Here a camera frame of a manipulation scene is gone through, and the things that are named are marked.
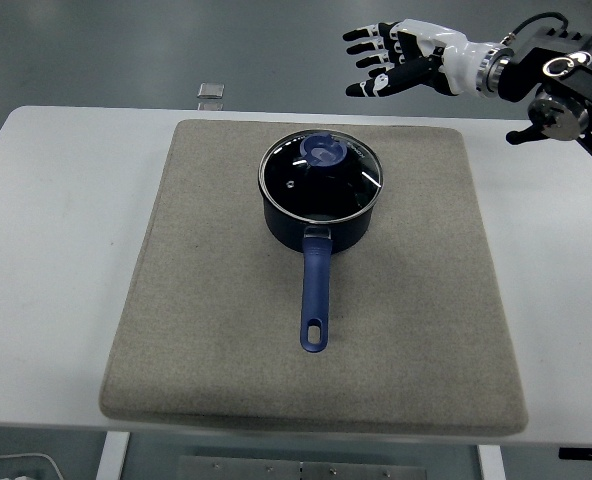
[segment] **blue lid handle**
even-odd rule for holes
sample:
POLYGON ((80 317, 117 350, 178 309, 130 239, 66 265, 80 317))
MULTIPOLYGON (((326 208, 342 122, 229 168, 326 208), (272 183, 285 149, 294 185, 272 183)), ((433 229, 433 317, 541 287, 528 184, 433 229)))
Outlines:
POLYGON ((332 167, 347 156, 347 142, 334 140, 331 133, 314 133, 300 142, 300 155, 312 167, 332 167))

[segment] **white table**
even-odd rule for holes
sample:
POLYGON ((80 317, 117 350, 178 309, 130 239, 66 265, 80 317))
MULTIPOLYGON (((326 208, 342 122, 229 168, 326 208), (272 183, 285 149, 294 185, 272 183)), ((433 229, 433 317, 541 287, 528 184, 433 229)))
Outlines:
POLYGON ((98 409, 172 133, 187 118, 459 130, 530 420, 499 439, 383 439, 592 445, 592 158, 576 143, 510 146, 505 133, 527 123, 507 120, 14 111, 0 132, 0 425, 191 431, 113 421, 98 409))

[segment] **blue handle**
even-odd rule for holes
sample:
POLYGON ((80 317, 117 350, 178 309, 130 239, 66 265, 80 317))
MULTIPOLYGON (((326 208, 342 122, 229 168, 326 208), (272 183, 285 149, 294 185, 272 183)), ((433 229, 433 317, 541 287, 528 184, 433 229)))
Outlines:
POLYGON ((324 235, 303 238, 305 274, 303 277, 303 306, 300 318, 300 344, 310 353, 322 352, 327 346, 329 317, 329 271, 332 240, 329 231, 324 235), (309 330, 320 330, 317 343, 309 341, 309 330))

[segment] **glass lid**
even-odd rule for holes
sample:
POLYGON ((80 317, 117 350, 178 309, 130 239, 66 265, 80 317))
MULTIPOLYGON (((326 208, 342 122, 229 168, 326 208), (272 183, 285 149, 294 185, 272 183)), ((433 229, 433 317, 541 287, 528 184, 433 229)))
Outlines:
POLYGON ((370 208, 383 185, 374 152, 333 131, 294 133, 274 145, 259 170, 265 196, 290 216, 334 222, 370 208))

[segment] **navy blue saucepan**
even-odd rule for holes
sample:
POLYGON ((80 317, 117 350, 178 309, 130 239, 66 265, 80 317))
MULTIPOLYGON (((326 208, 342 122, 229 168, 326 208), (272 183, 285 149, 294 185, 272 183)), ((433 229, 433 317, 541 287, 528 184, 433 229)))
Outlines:
POLYGON ((258 171, 265 221, 305 261, 300 343, 312 353, 327 346, 332 253, 367 231, 383 186, 376 154, 340 132, 289 135, 263 156, 258 171))

